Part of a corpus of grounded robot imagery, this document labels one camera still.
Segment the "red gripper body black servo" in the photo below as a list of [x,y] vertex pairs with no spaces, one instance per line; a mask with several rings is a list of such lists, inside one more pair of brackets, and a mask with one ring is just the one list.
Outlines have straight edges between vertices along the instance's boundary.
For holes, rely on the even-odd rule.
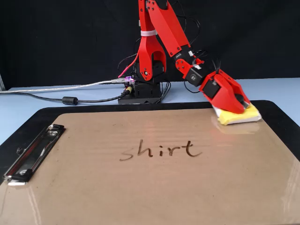
[[223,70],[207,75],[199,90],[211,103],[221,103],[226,97],[232,96],[230,76]]

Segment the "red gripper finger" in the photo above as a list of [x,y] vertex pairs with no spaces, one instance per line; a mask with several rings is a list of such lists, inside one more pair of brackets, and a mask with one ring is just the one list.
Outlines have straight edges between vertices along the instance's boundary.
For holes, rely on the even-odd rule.
[[246,94],[244,93],[241,85],[237,83],[232,77],[230,77],[227,73],[221,70],[221,75],[226,79],[233,90],[233,94],[237,101],[243,106],[243,108],[248,108],[250,105],[250,101]]
[[237,100],[236,94],[243,96],[239,90],[234,90],[231,86],[221,87],[212,99],[212,105],[232,113],[241,114],[244,106]]

